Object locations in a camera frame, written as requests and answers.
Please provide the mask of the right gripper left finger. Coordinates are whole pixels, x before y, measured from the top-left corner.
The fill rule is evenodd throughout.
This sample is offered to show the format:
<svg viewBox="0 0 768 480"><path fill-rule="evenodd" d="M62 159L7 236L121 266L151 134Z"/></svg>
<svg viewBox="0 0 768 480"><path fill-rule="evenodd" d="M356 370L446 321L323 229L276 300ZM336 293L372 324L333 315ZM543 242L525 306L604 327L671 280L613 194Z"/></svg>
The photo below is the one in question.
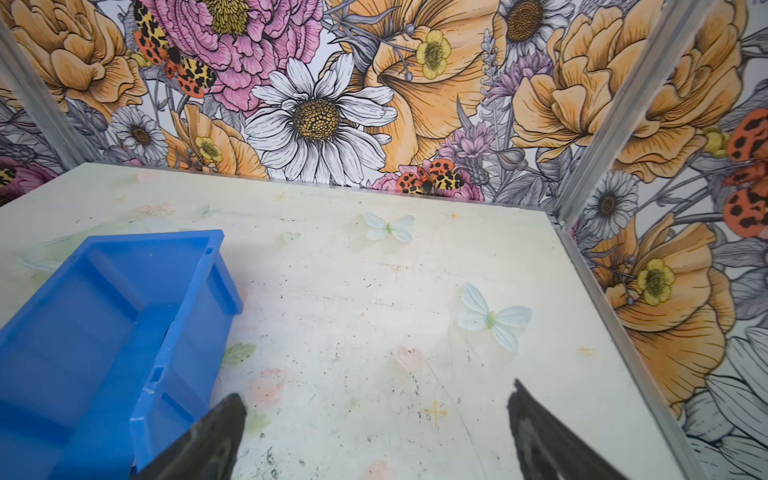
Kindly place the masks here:
<svg viewBox="0 0 768 480"><path fill-rule="evenodd" d="M228 395L132 479L229 480L246 415L241 396Z"/></svg>

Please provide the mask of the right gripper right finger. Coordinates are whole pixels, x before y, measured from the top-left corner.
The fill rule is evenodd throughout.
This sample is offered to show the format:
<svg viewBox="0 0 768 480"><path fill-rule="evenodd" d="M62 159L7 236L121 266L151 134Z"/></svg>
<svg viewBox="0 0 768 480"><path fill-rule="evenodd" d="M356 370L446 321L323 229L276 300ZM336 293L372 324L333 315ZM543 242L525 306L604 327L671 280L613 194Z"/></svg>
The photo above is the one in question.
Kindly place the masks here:
<svg viewBox="0 0 768 480"><path fill-rule="evenodd" d="M532 479L623 479L625 476L537 401L520 380L507 411L522 475Z"/></svg>

